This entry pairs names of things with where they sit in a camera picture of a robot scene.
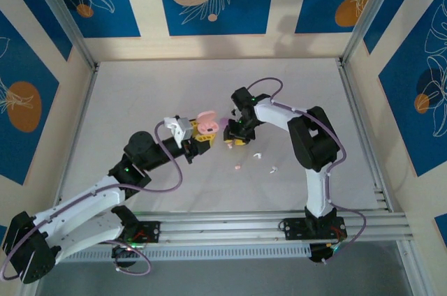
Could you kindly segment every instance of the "black joint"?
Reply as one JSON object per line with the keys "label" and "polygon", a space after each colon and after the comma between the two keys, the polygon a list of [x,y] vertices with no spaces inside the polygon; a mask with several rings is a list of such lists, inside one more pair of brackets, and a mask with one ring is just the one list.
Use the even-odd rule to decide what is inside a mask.
{"label": "black joint", "polygon": [[[15,216],[9,225],[3,243],[3,250],[8,255],[13,247],[32,229],[35,225],[33,219],[26,213],[21,212]],[[15,252],[10,262],[15,271],[20,274],[23,283],[33,283],[45,276],[55,265],[55,257],[59,248],[50,248],[45,241],[47,235],[35,231],[27,241]]]}
{"label": "black joint", "polygon": [[[321,121],[334,134],[324,110],[318,106],[309,109],[308,114]],[[306,169],[320,172],[325,165],[337,160],[339,146],[334,139],[316,122],[306,116],[294,117],[288,123],[293,151],[300,164]]]}
{"label": "black joint", "polygon": [[236,105],[239,111],[242,111],[242,109],[248,105],[252,105],[252,98],[253,96],[249,93],[246,87],[242,87],[236,90],[233,95],[231,95],[231,100]]}
{"label": "black joint", "polygon": [[286,218],[281,224],[284,226],[286,240],[323,240],[331,242],[337,239],[341,242],[347,238],[344,219],[337,216],[334,208],[325,216],[316,218],[305,207],[304,218]]}
{"label": "black joint", "polygon": [[62,248],[60,246],[53,246],[51,248],[51,252],[53,253],[55,258],[56,258],[56,255],[58,254],[58,252],[60,252],[61,250],[62,250]]}
{"label": "black joint", "polygon": [[135,217],[135,214],[124,205],[114,207],[111,211],[121,219],[121,224],[124,226],[123,232],[118,239],[122,242],[127,242],[129,238],[132,239],[138,227],[138,219]]}

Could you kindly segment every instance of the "enclosure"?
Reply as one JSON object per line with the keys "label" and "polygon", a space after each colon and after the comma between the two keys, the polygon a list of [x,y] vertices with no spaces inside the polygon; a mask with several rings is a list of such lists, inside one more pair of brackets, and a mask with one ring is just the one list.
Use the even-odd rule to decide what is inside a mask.
{"label": "enclosure", "polygon": [[[0,11],[0,238],[21,211],[92,187],[135,132],[209,110],[220,126],[209,151],[177,159],[177,190],[125,202],[161,222],[142,248],[151,274],[116,272],[111,245],[97,244],[33,284],[2,282],[2,295],[447,293],[446,0],[0,0]],[[330,199],[348,238],[327,264],[279,227],[308,197],[288,132],[266,123],[247,145],[223,139],[233,92],[264,77],[284,84],[275,101],[322,107],[346,149]],[[179,174],[167,163],[149,176],[167,189]]]}

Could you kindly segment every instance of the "black bracket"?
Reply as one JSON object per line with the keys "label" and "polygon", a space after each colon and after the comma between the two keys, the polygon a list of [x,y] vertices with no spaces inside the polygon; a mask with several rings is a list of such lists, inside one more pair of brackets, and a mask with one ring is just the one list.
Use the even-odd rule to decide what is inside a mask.
{"label": "black bracket", "polygon": [[[159,221],[139,221],[138,226],[135,229],[135,234],[125,239],[127,244],[138,247],[143,244],[158,244],[160,237],[160,225]],[[138,257],[132,251],[116,246],[112,249],[112,258],[115,259],[115,263],[118,267],[129,268],[134,265],[136,261],[118,261],[118,259],[136,258]]]}
{"label": "black bracket", "polygon": [[[33,220],[34,218],[26,212],[21,212],[12,219],[3,243],[3,250],[6,254],[9,254],[13,247],[34,228]],[[41,233],[37,230],[21,245],[10,260],[25,284],[39,280],[55,265],[55,258],[61,247],[53,246],[50,248],[45,241],[47,236],[46,232]]]}
{"label": "black bracket", "polygon": [[[315,106],[308,109],[307,113],[321,121],[335,134],[322,108]],[[340,147],[317,123],[306,116],[301,116],[292,118],[287,126],[295,157],[304,168],[320,172],[322,167],[337,160]],[[312,136],[309,131],[316,132],[316,135]]]}
{"label": "black bracket", "polygon": [[231,95],[231,100],[241,112],[241,117],[236,121],[234,119],[228,120],[228,125],[223,131],[223,140],[238,139],[248,144],[251,140],[256,139],[254,133],[255,127],[263,124],[256,118],[254,107],[259,101],[269,98],[267,94],[261,94],[257,97],[252,96],[247,88],[243,87],[236,90]]}
{"label": "black bracket", "polygon": [[338,242],[348,237],[344,219],[337,217],[337,210],[333,209],[329,214],[321,218],[315,218],[305,209],[304,218],[286,218],[279,224],[279,229],[284,232],[286,240],[327,240],[337,239]]}

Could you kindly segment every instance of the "small white object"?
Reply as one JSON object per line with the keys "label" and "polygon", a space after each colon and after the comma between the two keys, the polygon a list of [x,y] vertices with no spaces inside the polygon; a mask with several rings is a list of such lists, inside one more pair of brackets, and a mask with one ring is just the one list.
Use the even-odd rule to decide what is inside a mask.
{"label": "small white object", "polygon": [[164,126],[170,129],[179,148],[182,148],[182,141],[189,139],[192,135],[193,127],[188,118],[166,117]]}

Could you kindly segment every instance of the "beige wall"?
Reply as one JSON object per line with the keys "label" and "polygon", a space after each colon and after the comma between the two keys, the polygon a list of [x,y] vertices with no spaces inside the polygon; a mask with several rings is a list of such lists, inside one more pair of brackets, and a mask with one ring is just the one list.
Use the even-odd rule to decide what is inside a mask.
{"label": "beige wall", "polygon": [[[0,225],[8,226],[21,211],[32,215],[53,203],[91,73],[76,50],[68,62],[64,60],[22,0],[0,0],[0,10],[59,81],[24,185],[0,175]],[[4,253],[0,253],[3,262]],[[0,295],[15,295],[17,286],[16,282],[0,283]]]}
{"label": "beige wall", "polygon": [[294,34],[303,0],[272,0],[267,33],[259,36],[170,37],[161,0],[130,0],[141,38],[89,38],[98,61],[338,57],[351,33]]}
{"label": "beige wall", "polygon": [[379,158],[408,216],[438,295],[447,295],[447,248],[434,217],[447,212],[447,163],[416,177],[378,75],[433,0],[406,0],[372,52],[362,44],[351,62]]}

